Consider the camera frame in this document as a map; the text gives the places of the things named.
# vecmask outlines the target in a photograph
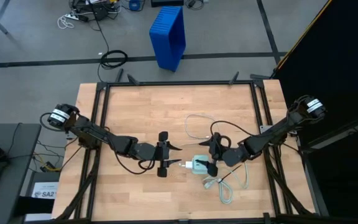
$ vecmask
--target blue bin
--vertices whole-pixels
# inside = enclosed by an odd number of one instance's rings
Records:
[[[176,71],[186,48],[182,7],[161,8],[150,28],[150,39],[159,67]]]

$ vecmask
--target wooden table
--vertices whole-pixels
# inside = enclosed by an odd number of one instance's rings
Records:
[[[264,81],[270,112],[276,123],[285,117],[287,107],[277,80]],[[81,114],[90,118],[95,95],[95,83],[81,84],[76,106]],[[265,116],[262,100],[259,103]],[[102,108],[103,94],[99,102]],[[191,86],[122,86],[112,87],[109,96],[106,126],[117,135],[135,136],[139,142],[155,144],[158,133],[169,132],[169,140],[182,151],[171,151],[170,159],[190,161],[195,154],[208,154],[208,147],[198,146],[185,132],[185,117],[192,113],[204,113],[215,120],[238,124],[251,133],[259,133],[249,85],[191,85]],[[191,117],[188,130],[195,136],[209,136],[210,119]],[[240,130],[227,124],[219,124],[214,130],[229,136],[232,142],[247,137]],[[287,144],[296,147],[294,139]],[[72,144],[66,151],[65,161],[78,148]],[[70,203],[80,181],[84,151],[79,152],[63,169],[53,208],[57,217]],[[130,169],[140,171],[137,161],[122,158]],[[298,200],[314,211],[311,194],[299,155],[282,146],[282,163],[287,184]],[[204,218],[255,218],[264,212],[274,216],[272,199],[263,156],[247,161],[249,188],[241,189],[233,175],[225,179],[234,190],[234,200],[225,205],[219,200],[218,185],[206,190],[201,180],[206,175],[194,175],[178,164],[168,168],[168,177],[157,177],[157,168],[142,175],[133,175],[117,162],[114,153],[103,144],[99,167],[93,220],[177,220]],[[245,180],[243,167],[236,173]],[[219,169],[218,176],[227,174]],[[282,195],[279,191],[283,210]],[[83,201],[82,217],[87,199]]]

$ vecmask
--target gray floor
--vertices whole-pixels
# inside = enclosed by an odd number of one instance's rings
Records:
[[[4,0],[0,0],[0,9]],[[279,52],[298,40],[326,0],[262,0]],[[147,0],[142,12],[122,10],[115,21],[101,26],[110,49],[130,57],[154,56],[149,29],[160,8]],[[0,63],[99,58],[106,46],[94,22],[76,21],[74,29],[61,30],[57,19],[68,13],[64,0],[10,0],[1,22],[10,32],[0,32]],[[186,29],[185,54],[272,52],[256,0],[210,0],[200,11],[183,8]],[[97,82],[97,64],[0,68],[0,123],[38,123],[39,116],[57,103],[75,104],[80,83]],[[250,73],[270,75],[273,57],[207,58],[182,60],[176,73],[163,70],[155,61],[130,62],[123,66],[142,81],[228,80],[237,71],[240,79]],[[114,80],[117,70],[101,71]],[[44,144],[65,144],[62,134],[43,130]]]

